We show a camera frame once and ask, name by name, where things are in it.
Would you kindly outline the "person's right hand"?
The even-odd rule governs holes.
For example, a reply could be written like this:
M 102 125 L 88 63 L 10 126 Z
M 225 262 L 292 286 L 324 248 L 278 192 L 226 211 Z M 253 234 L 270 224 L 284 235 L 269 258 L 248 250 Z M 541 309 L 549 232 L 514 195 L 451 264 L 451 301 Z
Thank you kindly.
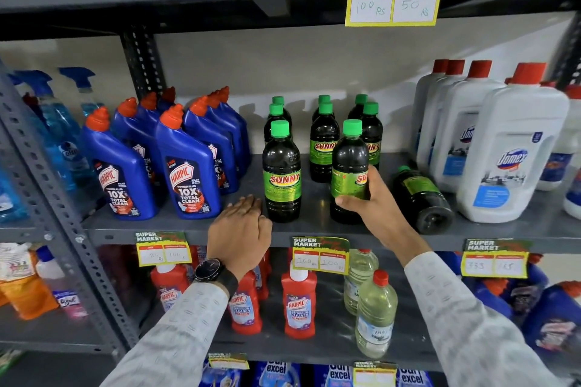
M 368 166 L 370 209 L 359 215 L 369 232 L 392 251 L 403 267 L 415 257 L 432 251 L 428 243 L 410 226 L 381 175 Z

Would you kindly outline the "person's left hand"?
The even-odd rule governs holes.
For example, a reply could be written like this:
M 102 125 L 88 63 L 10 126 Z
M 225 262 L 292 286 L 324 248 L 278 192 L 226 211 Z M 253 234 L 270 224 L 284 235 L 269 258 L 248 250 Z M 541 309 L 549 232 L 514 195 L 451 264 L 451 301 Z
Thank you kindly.
M 207 259 L 220 259 L 238 280 L 259 265 L 271 246 L 272 230 L 221 230 L 219 216 L 208 230 Z

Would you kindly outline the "dark liquid bottle green cap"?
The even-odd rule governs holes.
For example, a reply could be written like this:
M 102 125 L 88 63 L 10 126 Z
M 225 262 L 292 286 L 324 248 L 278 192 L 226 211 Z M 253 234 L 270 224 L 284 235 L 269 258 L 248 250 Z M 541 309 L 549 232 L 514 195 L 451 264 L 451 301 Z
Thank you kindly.
M 347 119 L 343 123 L 343 136 L 332 152 L 330 181 L 330 216 L 342 224 L 362 224 L 361 217 L 338 206 L 335 199 L 341 195 L 369 200 L 368 165 L 369 150 L 362 139 L 363 124 L 360 119 Z

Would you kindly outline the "person's left forearm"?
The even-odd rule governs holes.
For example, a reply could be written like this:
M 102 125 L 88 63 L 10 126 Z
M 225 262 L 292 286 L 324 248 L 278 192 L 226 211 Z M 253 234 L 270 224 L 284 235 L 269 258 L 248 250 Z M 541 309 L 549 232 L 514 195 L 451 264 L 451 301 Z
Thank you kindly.
M 198 387 L 228 298 L 220 284 L 193 283 L 99 387 Z

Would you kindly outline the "person's right forearm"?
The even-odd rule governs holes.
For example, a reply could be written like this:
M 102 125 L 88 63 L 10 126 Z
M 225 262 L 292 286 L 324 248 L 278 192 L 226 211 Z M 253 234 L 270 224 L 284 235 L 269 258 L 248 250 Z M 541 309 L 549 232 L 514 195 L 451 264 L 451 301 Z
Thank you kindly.
M 562 387 L 511 320 L 486 307 L 435 252 L 404 267 L 449 387 Z

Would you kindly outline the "small yellow green price tag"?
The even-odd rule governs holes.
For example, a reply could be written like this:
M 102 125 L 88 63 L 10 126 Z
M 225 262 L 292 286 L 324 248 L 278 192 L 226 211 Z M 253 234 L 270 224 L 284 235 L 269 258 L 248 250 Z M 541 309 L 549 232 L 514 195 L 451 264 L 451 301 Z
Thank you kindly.
M 192 262 L 192 252 L 182 231 L 139 231 L 134 237 L 140 267 Z
M 291 263 L 295 269 L 348 275 L 350 242 L 328 236 L 292 237 Z
M 213 369 L 250 369 L 249 360 L 245 353 L 208 353 L 207 360 Z
M 381 361 L 356 361 L 353 387 L 396 387 L 397 365 Z
M 532 241 L 500 238 L 465 240 L 461 275 L 473 278 L 526 279 Z

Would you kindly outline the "red bathroom cleaner bottle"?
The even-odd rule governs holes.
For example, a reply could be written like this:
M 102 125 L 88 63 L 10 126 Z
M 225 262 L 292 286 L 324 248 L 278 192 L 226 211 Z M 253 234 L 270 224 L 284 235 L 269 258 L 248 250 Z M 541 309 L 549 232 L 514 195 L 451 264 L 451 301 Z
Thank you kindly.
M 296 269 L 289 262 L 289 271 L 282 275 L 282 304 L 285 314 L 285 334 L 295 340 L 308 340 L 316 333 L 315 272 Z
M 269 296 L 268 278 L 272 273 L 270 249 L 267 249 L 258 266 L 254 268 L 255 288 L 259 301 L 265 301 Z
M 232 320 L 232 329 L 242 335 L 261 333 L 263 322 L 260 316 L 258 292 L 256 290 L 256 275 L 254 271 L 247 272 L 231 297 L 228 304 Z
M 156 265 L 150 273 L 164 312 L 170 310 L 191 285 L 183 264 Z

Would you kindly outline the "row of blue cleaner bottles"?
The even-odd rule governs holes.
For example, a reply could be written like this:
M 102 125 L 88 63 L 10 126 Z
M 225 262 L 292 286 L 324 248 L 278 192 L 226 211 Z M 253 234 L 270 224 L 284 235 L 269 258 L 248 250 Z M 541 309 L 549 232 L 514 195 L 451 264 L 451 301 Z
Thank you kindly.
M 155 217 L 165 199 L 185 220 L 209 219 L 222 210 L 221 196 L 238 190 L 248 165 L 235 150 L 226 125 L 228 89 L 193 101 L 158 105 L 154 92 L 131 97 L 110 116 L 104 106 L 85 119 L 81 135 L 112 214 L 126 222 Z

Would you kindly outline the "black wristwatch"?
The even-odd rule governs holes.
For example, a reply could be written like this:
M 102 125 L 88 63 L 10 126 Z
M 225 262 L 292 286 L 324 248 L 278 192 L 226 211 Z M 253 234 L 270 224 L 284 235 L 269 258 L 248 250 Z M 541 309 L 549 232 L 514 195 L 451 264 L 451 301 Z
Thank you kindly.
M 220 259 L 209 258 L 199 263 L 193 271 L 193 281 L 220 284 L 230 300 L 239 285 L 236 275 Z

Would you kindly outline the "row of white red-capped bottles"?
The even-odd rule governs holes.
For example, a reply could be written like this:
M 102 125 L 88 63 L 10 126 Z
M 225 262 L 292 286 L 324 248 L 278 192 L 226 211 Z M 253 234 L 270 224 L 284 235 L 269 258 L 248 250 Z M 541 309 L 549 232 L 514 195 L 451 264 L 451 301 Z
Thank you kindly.
M 455 195 L 471 222 L 517 220 L 527 208 L 570 111 L 565 93 L 541 85 L 546 62 L 520 62 L 509 83 L 474 60 L 468 76 L 434 82 L 416 160 L 438 188 Z

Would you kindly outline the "blue detergent packet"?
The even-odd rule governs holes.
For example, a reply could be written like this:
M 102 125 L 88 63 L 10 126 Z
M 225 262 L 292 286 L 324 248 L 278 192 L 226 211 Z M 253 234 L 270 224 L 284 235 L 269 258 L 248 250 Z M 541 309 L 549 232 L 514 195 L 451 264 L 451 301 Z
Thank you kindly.
M 314 365 L 314 387 L 353 387 L 353 367 Z
M 434 387 L 434 384 L 426 371 L 397 369 L 396 387 Z
M 198 387 L 240 387 L 242 372 L 241 369 L 212 368 L 205 361 Z
M 251 387 L 301 387 L 300 374 L 298 363 L 258 361 Z

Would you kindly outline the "blue bottle orange cap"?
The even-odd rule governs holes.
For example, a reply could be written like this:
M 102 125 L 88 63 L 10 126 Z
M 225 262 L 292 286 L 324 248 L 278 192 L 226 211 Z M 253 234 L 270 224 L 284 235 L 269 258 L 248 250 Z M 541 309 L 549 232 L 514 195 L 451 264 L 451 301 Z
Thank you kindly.
M 527 278 L 463 277 L 462 282 L 483 304 L 521 326 L 548 286 L 548 277 L 539 266 L 543 257 L 541 253 L 529 255 Z
M 521 331 L 542 359 L 581 362 L 581 281 L 562 281 L 541 293 Z

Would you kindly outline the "pink liquid bottle blue cap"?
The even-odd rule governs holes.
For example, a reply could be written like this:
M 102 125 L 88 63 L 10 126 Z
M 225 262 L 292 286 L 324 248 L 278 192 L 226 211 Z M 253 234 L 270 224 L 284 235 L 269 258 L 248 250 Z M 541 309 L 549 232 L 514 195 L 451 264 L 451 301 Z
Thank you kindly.
M 46 245 L 40 246 L 36 254 L 36 272 L 48 286 L 59 307 L 71 320 L 85 321 L 89 314 L 49 248 Z

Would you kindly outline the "blue glass cleaner spray bottle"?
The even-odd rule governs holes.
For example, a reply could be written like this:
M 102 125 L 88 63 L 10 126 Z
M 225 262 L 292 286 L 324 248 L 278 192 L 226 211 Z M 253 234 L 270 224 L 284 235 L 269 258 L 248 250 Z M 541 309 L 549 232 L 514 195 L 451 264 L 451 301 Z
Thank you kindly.
M 103 107 L 104 103 L 97 101 L 91 85 L 90 78 L 96 74 L 84 67 L 59 67 L 59 73 L 71 79 L 80 94 L 81 110 L 85 118 L 91 115 L 96 109 Z
M 28 212 L 14 189 L 8 174 L 0 167 L 0 224 L 25 220 Z
M 31 87 L 38 99 L 42 116 L 72 182 L 77 188 L 94 185 L 95 173 L 84 156 L 81 129 L 68 108 L 54 95 L 49 85 L 52 77 L 40 70 L 16 70 L 15 75 Z

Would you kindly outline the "white printed packet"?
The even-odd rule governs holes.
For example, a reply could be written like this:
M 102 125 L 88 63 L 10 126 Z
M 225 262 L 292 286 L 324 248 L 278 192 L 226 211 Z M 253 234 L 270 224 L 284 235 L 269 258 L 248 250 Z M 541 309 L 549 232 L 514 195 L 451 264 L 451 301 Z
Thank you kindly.
M 35 274 L 31 243 L 0 243 L 0 281 L 14 281 Z

